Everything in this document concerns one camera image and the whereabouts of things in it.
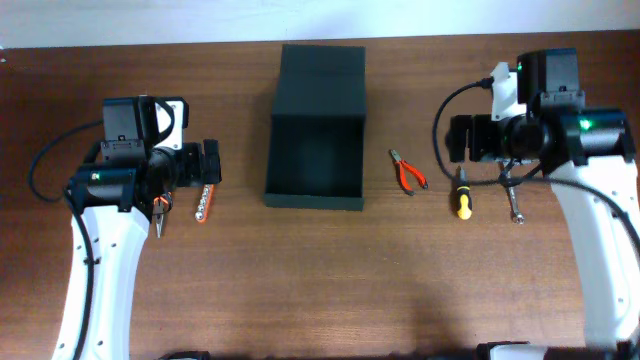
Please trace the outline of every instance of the white wall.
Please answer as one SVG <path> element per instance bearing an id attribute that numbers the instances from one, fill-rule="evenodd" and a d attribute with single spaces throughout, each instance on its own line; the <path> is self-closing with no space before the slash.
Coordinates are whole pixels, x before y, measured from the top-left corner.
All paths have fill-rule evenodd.
<path id="1" fill-rule="evenodd" d="M 14 47 L 640 28 L 640 0 L 0 0 Z"/>

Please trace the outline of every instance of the wood grain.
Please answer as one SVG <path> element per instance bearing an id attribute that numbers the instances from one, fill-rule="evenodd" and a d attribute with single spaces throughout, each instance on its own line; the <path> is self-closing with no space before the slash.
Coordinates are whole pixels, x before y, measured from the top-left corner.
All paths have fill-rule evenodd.
<path id="1" fill-rule="evenodd" d="M 640 32 L 313 43 L 367 47 L 362 213 L 262 203 L 281 43 L 5 50 L 1 358 L 49 358 L 66 296 L 70 214 L 29 193 L 32 157 L 56 134 L 98 118 L 103 98 L 139 94 L 189 102 L 186 140 L 220 140 L 223 182 L 204 226 L 193 219 L 201 189 L 181 189 L 165 236 L 147 240 L 132 359 L 176 349 L 353 356 L 498 340 L 583 343 L 577 269 L 549 188 L 518 189 L 524 226 L 510 222 L 504 190 L 474 188 L 474 215 L 461 222 L 450 211 L 451 186 L 438 171 L 430 129 L 453 90 L 486 76 L 498 61 L 550 47 L 578 49 L 588 104 L 615 105 L 635 122 Z M 489 94 L 476 90 L 453 101 L 443 119 L 489 111 Z M 37 171 L 39 188 L 59 191 L 101 131 L 55 148 Z M 429 191 L 404 195 L 389 148 L 427 175 Z M 497 169 L 468 165 L 467 172 L 479 178 Z"/>

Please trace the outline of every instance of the metal wrench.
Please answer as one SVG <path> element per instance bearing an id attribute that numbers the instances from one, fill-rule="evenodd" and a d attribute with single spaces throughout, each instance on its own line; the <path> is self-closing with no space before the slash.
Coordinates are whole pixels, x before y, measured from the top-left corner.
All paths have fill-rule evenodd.
<path id="1" fill-rule="evenodd" d="M 511 171 L 507 171 L 506 173 L 507 179 L 511 178 Z M 509 203 L 511 204 L 511 220 L 518 224 L 524 224 L 524 215 L 518 209 L 518 199 L 516 198 L 516 188 L 515 186 L 507 188 L 507 195 L 509 195 Z"/>

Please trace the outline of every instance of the pliers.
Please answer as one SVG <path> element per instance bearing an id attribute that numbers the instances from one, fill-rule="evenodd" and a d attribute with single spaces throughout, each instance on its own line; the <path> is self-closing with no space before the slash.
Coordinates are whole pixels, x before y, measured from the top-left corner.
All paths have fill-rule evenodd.
<path id="1" fill-rule="evenodd" d="M 413 175 L 416 178 L 416 180 L 418 180 L 418 185 L 420 185 L 421 188 L 425 190 L 429 188 L 429 185 L 427 184 L 427 179 L 424 177 L 424 175 L 422 175 L 420 170 L 409 165 L 409 163 L 406 162 L 405 160 L 402 160 L 400 155 L 398 155 L 397 151 L 389 150 L 389 154 L 391 154 L 391 157 L 393 158 L 393 163 L 396 166 L 396 172 L 398 175 L 398 182 L 400 183 L 400 187 L 402 188 L 402 190 L 404 190 L 404 192 L 407 195 L 413 196 L 415 192 L 411 189 L 411 186 L 409 186 L 409 183 L 407 183 L 407 178 L 406 176 L 404 176 L 405 169 L 408 172 L 410 172 L 411 175 Z"/>
<path id="2" fill-rule="evenodd" d="M 156 235 L 160 238 L 162 235 L 162 226 L 164 225 L 165 215 L 171 211 L 173 207 L 173 199 L 171 193 L 162 194 L 153 199 L 153 217 L 156 220 Z"/>

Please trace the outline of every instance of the open box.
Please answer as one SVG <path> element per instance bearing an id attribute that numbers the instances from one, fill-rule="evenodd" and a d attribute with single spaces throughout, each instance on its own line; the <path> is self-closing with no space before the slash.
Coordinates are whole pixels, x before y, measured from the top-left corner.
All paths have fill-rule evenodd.
<path id="1" fill-rule="evenodd" d="M 362 211 L 365 50 L 284 45 L 265 204 Z"/>

